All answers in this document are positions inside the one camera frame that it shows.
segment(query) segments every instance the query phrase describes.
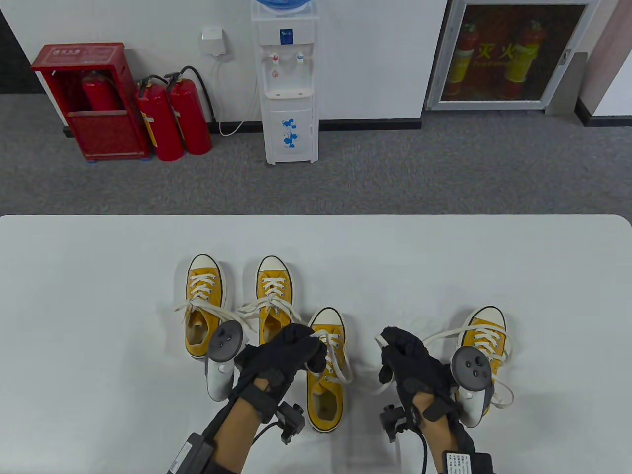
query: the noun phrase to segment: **red cabinet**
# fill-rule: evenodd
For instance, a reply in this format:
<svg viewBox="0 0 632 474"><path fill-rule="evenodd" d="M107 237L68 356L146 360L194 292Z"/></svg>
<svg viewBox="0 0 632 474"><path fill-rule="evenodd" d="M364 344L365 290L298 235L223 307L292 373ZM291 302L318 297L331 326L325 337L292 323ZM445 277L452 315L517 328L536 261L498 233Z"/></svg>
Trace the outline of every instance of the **red cabinet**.
<svg viewBox="0 0 632 474"><path fill-rule="evenodd" d="M43 74L86 160L150 156L147 130L135 100L136 83L123 44L48 45L31 69ZM113 104L116 109L102 110L98 97L86 94L87 90L95 93L95 88L91 91L86 87L87 81L98 81L101 92L110 96L101 103ZM118 95L120 101L111 100L112 95Z"/></svg>

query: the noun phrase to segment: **black glove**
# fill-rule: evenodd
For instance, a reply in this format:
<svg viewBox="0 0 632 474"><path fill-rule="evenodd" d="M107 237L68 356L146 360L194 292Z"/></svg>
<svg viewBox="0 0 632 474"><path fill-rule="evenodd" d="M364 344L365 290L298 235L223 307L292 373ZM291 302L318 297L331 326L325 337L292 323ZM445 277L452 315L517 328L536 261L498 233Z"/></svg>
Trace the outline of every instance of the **black glove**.
<svg viewBox="0 0 632 474"><path fill-rule="evenodd" d="M423 414L430 421L436 421L457 408L450 398L454 379L449 366L431 357L423 343L408 331L386 327L381 336L388 345L382 348L379 379L385 384L395 377L399 399L406 413L411 412L413 398L418 392L432 394L437 400Z"/></svg>
<svg viewBox="0 0 632 474"><path fill-rule="evenodd" d="M246 345L234 360L241 373L230 398L239 398L256 378L261 378L269 383L266 395L280 404L296 373L305 365L317 374L324 372L327 368L327 346L311 337L313 332L305 325L290 324L267 344L259 347Z"/></svg>

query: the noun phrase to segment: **shoe insole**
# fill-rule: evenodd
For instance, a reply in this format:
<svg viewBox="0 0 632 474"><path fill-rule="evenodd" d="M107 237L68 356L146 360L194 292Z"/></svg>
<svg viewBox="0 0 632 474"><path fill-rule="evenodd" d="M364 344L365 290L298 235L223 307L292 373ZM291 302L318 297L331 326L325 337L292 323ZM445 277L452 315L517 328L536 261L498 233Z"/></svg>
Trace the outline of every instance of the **shoe insole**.
<svg viewBox="0 0 632 474"><path fill-rule="evenodd" d="M268 317L264 323L264 341L270 342L274 337L281 332L283 327L281 321L278 319Z"/></svg>
<svg viewBox="0 0 632 474"><path fill-rule="evenodd" d="M209 333L209 328L203 323L204 318L191 318L189 319L189 325L186 328L186 340L189 344L197 345L202 344Z"/></svg>
<svg viewBox="0 0 632 474"><path fill-rule="evenodd" d="M336 417L337 403L336 396L329 390L325 390L320 395L313 395L314 404L316 405L316 413L321 420L328 422L333 421Z"/></svg>

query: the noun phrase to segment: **fire extinguisher hose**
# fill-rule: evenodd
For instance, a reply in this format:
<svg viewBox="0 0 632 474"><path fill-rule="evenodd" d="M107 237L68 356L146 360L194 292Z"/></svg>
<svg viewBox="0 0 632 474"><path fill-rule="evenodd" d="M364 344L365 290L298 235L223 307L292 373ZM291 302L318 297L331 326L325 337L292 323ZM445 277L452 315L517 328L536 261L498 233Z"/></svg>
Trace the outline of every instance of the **fire extinguisher hose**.
<svg viewBox="0 0 632 474"><path fill-rule="evenodd" d="M204 92L204 98L206 99L206 103L209 106L210 121L212 123L215 123L216 119L215 119L215 112L213 111L213 104L210 103L209 91L206 89L206 84L202 80L202 76L200 75L199 71L195 69L193 66L185 66L184 68L182 68L182 70L180 71L180 75L184 74L188 70L192 70L197 76L198 82L202 86L202 91Z"/></svg>
<svg viewBox="0 0 632 474"><path fill-rule="evenodd" d="M150 79L158 79L159 81L162 81L165 84L169 85L169 81L167 81L164 77L156 74L150 74L149 76L143 77L140 81L138 81L138 86L140 87L140 91L138 92L139 97L143 97L143 95L145 95L147 84L149 83Z"/></svg>

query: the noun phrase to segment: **blue flower pattern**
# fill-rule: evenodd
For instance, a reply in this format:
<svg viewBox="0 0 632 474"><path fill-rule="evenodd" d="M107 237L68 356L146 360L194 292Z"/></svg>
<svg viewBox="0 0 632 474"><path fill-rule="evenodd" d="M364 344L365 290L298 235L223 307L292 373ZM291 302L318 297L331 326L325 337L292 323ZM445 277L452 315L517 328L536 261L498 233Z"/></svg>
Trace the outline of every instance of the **blue flower pattern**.
<svg viewBox="0 0 632 474"><path fill-rule="evenodd" d="M285 147L296 148L295 140L298 139L298 135L296 134L296 123L294 122L294 119L284 120L283 128L285 129L285 138L283 139Z"/></svg>

